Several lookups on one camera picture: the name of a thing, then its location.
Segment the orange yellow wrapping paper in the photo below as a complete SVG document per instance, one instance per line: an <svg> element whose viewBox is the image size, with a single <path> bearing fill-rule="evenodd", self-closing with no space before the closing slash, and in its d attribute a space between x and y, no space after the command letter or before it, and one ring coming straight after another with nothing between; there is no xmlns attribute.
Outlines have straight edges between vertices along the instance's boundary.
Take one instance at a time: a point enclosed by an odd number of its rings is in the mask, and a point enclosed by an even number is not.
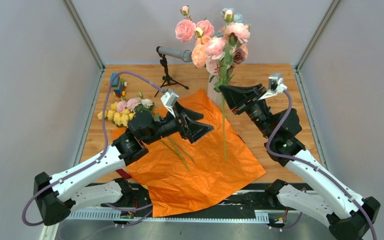
<svg viewBox="0 0 384 240"><path fill-rule="evenodd" d="M213 131L195 143L173 134L148 145L148 154L125 168L147 187L154 217L212 207L266 173L205 90L179 102L202 113Z"/></svg>

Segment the pink rose flower stem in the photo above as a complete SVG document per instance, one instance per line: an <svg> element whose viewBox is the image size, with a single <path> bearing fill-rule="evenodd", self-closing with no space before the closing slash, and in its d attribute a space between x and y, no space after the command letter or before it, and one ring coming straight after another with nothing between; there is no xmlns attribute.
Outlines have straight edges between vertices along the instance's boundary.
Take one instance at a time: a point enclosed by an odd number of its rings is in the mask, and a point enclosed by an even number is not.
<svg viewBox="0 0 384 240"><path fill-rule="evenodd" d="M188 5L182 6L179 11L183 19L174 28L174 35L177 40L186 43L192 40L192 38L211 38L214 35L215 28L209 20L192 21Z"/></svg>

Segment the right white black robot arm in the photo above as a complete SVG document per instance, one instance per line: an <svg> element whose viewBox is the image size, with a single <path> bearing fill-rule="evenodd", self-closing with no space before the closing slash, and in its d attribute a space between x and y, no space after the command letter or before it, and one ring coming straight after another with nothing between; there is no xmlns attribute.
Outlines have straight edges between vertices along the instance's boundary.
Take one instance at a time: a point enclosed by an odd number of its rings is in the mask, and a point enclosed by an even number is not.
<svg viewBox="0 0 384 240"><path fill-rule="evenodd" d="M283 180L275 180L265 195L270 208L293 208L326 226L337 240L361 240L366 232L377 238L374 223L380 203L340 182L296 138L301 127L292 97L288 97L286 110L271 113L266 98L287 94L285 85L280 84L275 90L266 90L261 84L221 85L219 89L231 111L236 115L246 113L267 138L265 148L270 158L301 177L315 191L311 195Z"/></svg>

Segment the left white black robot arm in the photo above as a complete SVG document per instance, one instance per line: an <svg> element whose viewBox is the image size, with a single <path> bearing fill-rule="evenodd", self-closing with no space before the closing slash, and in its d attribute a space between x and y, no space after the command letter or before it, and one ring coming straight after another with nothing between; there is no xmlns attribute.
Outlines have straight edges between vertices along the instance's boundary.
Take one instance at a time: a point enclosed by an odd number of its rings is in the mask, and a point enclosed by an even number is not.
<svg viewBox="0 0 384 240"><path fill-rule="evenodd" d="M126 131L97 155L59 173L41 172L34 177L33 199L41 223L57 224L72 212L93 205L112 204L129 206L133 193L126 180L112 180L92 185L92 182L110 172L125 168L149 150L147 145L173 134L191 144L210 133L212 125L201 123L203 114L185 108L176 102L165 117L154 117L150 111L139 111L128 122Z"/></svg>

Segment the yellow rose flower stem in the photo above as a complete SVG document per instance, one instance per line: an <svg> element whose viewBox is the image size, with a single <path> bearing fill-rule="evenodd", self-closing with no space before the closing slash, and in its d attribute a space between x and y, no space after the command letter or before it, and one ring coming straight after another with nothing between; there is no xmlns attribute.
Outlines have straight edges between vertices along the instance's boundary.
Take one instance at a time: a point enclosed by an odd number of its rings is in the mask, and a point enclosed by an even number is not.
<svg viewBox="0 0 384 240"><path fill-rule="evenodd" d="M126 121L127 122L129 120L128 114L130 113L130 111L128 109L127 110L125 109L126 103L127 103L126 100L120 100L118 102L115 102L115 103L111 104L109 110L101 111L98 114L98 119L99 120L103 120L103 121L108 120L108 121L114 123L117 127L124 127L127 130L127 124L126 123L122 123L122 121ZM157 113L154 112L154 106L151 108L151 110L152 110L152 112L154 114L157 114ZM115 167L115 169L116 170L123 169L123 168L131 165L132 163L129 164L129 165L126 165L125 161L120 159L120 155L121 154L117 150L117 148L112 146L112 143L110 145L110 151L111 151L111 153L114 154L114 156L111 156L110 158L117 163L117 166Z"/></svg>

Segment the peach rose flower stem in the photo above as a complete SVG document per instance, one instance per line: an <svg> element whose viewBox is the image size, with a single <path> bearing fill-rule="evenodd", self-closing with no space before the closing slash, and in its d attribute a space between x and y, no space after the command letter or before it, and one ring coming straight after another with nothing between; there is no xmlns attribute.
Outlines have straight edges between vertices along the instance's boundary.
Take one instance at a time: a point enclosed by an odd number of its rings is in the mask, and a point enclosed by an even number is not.
<svg viewBox="0 0 384 240"><path fill-rule="evenodd" d="M191 59L196 68L204 68L206 65L206 49L211 40L211 31L207 34L207 27L197 27L195 30L195 47L191 54Z"/></svg>

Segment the pale pink rose stem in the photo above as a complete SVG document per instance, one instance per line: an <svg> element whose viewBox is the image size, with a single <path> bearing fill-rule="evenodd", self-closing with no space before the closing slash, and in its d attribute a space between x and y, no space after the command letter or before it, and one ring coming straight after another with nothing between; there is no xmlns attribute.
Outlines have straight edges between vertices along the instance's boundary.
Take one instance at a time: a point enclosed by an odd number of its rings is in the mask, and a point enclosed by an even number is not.
<svg viewBox="0 0 384 240"><path fill-rule="evenodd" d="M207 57L205 61L205 68L210 75L219 76L221 69L221 59L213 59L211 57Z"/></svg>

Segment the pink white peony stem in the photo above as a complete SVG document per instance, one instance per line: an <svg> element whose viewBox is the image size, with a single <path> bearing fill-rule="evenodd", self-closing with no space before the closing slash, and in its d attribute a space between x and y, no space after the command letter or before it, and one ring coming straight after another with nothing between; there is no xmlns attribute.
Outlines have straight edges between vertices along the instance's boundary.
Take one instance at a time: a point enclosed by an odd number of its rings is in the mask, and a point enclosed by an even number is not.
<svg viewBox="0 0 384 240"><path fill-rule="evenodd" d="M128 121L122 121L123 124L126 123L127 130L111 145L117 148L119 158L124 160L127 166L149 152L145 145L163 139L158 134L158 128L164 117L154 114L153 106L152 100L140 97L127 101L125 105L125 109L130 111L127 115ZM187 121L192 120L186 116L185 127Z"/></svg>

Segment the light blue flower stem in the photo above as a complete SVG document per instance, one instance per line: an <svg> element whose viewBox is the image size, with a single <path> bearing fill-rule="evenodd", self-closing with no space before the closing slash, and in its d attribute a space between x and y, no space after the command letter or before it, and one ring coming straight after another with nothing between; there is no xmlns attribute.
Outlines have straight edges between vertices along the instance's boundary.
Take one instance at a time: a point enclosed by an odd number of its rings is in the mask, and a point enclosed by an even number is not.
<svg viewBox="0 0 384 240"><path fill-rule="evenodd" d="M228 10L231 10L233 12L233 22L234 23L242 23L244 24L246 27L250 28L251 27L251 24L246 20L244 19L243 15L241 13L238 13L236 12L236 10L234 8L223 8L220 12L221 16L224 17L225 16L225 13L226 11ZM224 32L224 26L222 26L216 33L215 33L215 36L216 37L222 37L223 35L223 32Z"/></svg>

